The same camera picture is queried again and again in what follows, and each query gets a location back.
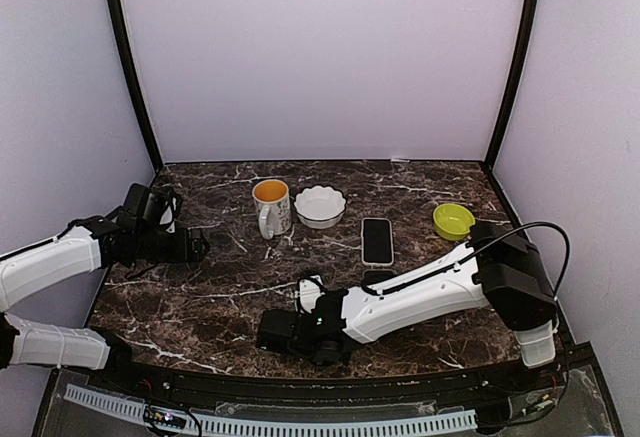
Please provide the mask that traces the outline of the silver-edged phone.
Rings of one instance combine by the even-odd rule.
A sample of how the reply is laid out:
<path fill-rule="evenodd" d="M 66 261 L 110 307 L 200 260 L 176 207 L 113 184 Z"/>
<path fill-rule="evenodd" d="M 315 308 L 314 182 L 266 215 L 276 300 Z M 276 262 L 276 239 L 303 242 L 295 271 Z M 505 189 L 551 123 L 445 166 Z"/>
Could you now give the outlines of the silver-edged phone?
<path fill-rule="evenodd" d="M 361 284 L 372 286 L 386 280 L 392 279 L 396 273 L 390 269 L 368 269 L 363 272 Z"/>

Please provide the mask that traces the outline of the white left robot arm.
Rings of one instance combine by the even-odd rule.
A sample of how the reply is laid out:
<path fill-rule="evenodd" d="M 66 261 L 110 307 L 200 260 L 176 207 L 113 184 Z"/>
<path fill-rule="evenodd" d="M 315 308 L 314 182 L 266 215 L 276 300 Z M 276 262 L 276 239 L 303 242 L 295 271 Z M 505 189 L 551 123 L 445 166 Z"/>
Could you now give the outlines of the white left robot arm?
<path fill-rule="evenodd" d="M 33 322 L 9 311 L 41 290 L 116 264 L 202 261 L 210 244 L 201 230 L 177 225 L 182 202 L 173 189 L 159 192 L 134 183 L 124 203 L 109 214 L 73 220 L 59 234 L 3 255 L 1 366 L 101 370 L 117 391 L 134 392 L 141 372 L 130 363 L 131 347 L 115 333 Z"/>

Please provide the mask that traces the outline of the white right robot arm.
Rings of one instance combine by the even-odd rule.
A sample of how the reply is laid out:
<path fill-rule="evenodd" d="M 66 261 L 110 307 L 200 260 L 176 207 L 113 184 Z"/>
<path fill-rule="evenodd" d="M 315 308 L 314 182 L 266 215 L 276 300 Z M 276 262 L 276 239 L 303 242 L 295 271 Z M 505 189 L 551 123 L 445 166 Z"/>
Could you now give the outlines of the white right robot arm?
<path fill-rule="evenodd" d="M 346 362 L 360 347 L 454 312 L 490 307 L 516 338 L 510 381 L 534 389 L 556 357 L 558 307 L 539 249 L 521 230 L 477 223 L 469 240 L 415 270 L 327 289 L 319 275 L 297 282 L 294 307 L 262 314 L 256 346 L 316 365 Z"/>

